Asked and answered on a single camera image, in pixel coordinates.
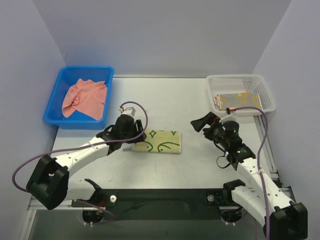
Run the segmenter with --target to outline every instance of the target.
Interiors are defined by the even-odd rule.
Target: gray wall
[[[64,61],[31,0],[2,0],[0,30],[0,238],[11,240],[20,233],[31,197],[14,188],[11,175],[52,147],[56,129],[42,116]],[[24,187],[32,167],[18,176]]]
[[[33,0],[67,64],[116,74],[252,73],[291,0]]]
[[[309,239],[319,239],[320,2],[293,0],[254,73],[275,96],[269,141],[284,184],[309,211]]]

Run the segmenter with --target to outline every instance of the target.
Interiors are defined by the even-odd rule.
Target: table surface
[[[82,168],[70,178],[70,182],[87,178],[104,189],[191,189],[222,188],[224,183],[235,179],[244,181],[231,166],[226,169],[217,166],[216,159],[222,152],[190,124],[190,121],[212,110],[206,91],[206,79],[114,78],[107,126],[115,123],[120,115],[118,107],[125,101],[136,101],[146,109],[150,128],[180,131],[181,154],[119,149]],[[136,107],[135,118],[145,123],[139,107]],[[240,137],[257,153],[261,140],[254,118],[239,117],[238,121]],[[53,149],[79,147],[98,132],[60,128]],[[221,166],[226,163],[223,158],[219,160]],[[261,166],[270,174],[263,151]]]

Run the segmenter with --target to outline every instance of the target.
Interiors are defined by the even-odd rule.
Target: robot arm
[[[80,150],[56,157],[41,157],[27,183],[27,191],[49,210],[66,200],[90,200],[100,187],[90,179],[69,183],[69,178],[96,159],[118,150],[123,143],[143,142],[146,139],[144,133],[130,140],[143,131],[141,121],[135,121],[134,115],[133,107],[126,108],[114,125],[98,133],[79,147]]]
[[[222,121],[214,113],[210,112],[203,118],[191,122],[193,128],[200,132],[203,129],[205,138],[220,144],[230,165],[242,175],[248,187],[254,189],[255,194],[241,180],[225,183],[226,198],[241,205],[263,227],[266,233],[266,219],[270,220],[270,239],[272,240],[301,240],[308,236],[308,211],[302,203],[294,201],[286,196],[272,181],[272,179],[258,164],[255,154],[247,147],[239,137],[239,124],[234,120]],[[267,203],[265,203],[264,186],[261,175],[264,178]],[[270,216],[266,216],[266,204],[269,207]]]

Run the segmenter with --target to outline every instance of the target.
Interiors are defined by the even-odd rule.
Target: purple cable
[[[265,128],[264,128],[264,136],[261,142],[261,145],[258,149],[258,153],[257,153],[257,165],[258,165],[258,170],[262,169],[260,166],[260,153],[262,150],[262,147],[264,146],[266,139],[267,139],[267,133],[268,133],[268,120],[267,120],[267,116],[265,115],[265,113],[260,109],[257,108],[255,106],[243,106],[243,107],[237,107],[235,109],[233,109],[234,111],[237,110],[241,110],[241,109],[254,109],[254,110],[258,110],[262,116],[264,117],[264,121],[265,121]],[[265,213],[266,213],[266,221],[265,221],[265,225],[266,225],[266,233],[265,233],[265,239],[269,240],[270,239],[270,212],[269,212],[269,202],[268,202],[268,196],[267,196],[267,188],[266,188],[266,183],[265,183],[265,178],[264,175],[262,174],[262,172],[259,173],[260,177],[261,177],[261,183],[262,183],[262,189],[263,189],[263,197],[264,197],[264,203],[265,203]]]
[[[106,210],[106,209],[103,209],[102,207],[99,207],[97,205],[93,205],[89,202],[86,202],[86,201],[82,201],[82,200],[76,200],[76,202],[78,203],[81,203],[81,204],[85,204],[85,205],[88,205],[89,207],[93,207],[93,208],[96,208],[96,209],[99,209],[100,211],[106,213],[106,214],[109,214],[111,215],[112,217],[114,217],[115,219],[117,218],[116,215],[114,215],[112,212]],[[112,222],[115,222],[116,220],[104,220],[104,221],[101,221],[101,222],[96,222],[96,223],[93,223],[94,225],[101,225],[101,224],[108,224],[108,223],[112,223]]]
[[[72,147],[72,148],[64,148],[64,149],[57,149],[57,150],[52,150],[52,151],[48,151],[48,152],[45,152],[45,153],[41,153],[41,154],[38,154],[32,158],[30,158],[29,160],[25,161],[24,163],[22,163],[20,166],[17,167],[17,169],[13,172],[12,174],[12,183],[13,185],[23,191],[23,192],[26,192],[28,193],[28,191],[19,186],[16,182],[16,175],[17,173],[19,172],[20,169],[22,169],[25,165],[27,165],[28,163],[32,162],[33,160],[36,160],[38,158],[41,158],[45,155],[49,155],[49,154],[55,154],[55,153],[61,153],[61,152],[70,152],[70,151],[77,151],[77,150],[82,150],[82,149],[87,149],[87,148],[91,148],[92,146],[98,146],[98,145],[102,145],[102,144],[110,144],[110,143],[121,143],[121,142],[126,142],[126,141],[132,141],[132,140],[135,140],[137,138],[139,138],[142,134],[144,134],[145,130],[147,129],[147,126],[148,126],[148,115],[147,115],[147,112],[146,110],[144,109],[144,107],[142,107],[139,103],[135,102],[135,101],[126,101],[124,103],[121,104],[120,108],[125,105],[125,104],[135,104],[137,106],[139,106],[142,111],[144,112],[144,115],[145,115],[145,126],[143,128],[143,131],[141,133],[139,133],[137,136],[135,137],[132,137],[132,138],[129,138],[129,139],[121,139],[121,140],[108,140],[108,141],[101,141],[101,142],[97,142],[97,143],[94,143],[94,144],[91,144],[91,145],[86,145],[86,146],[79,146],[79,147]]]

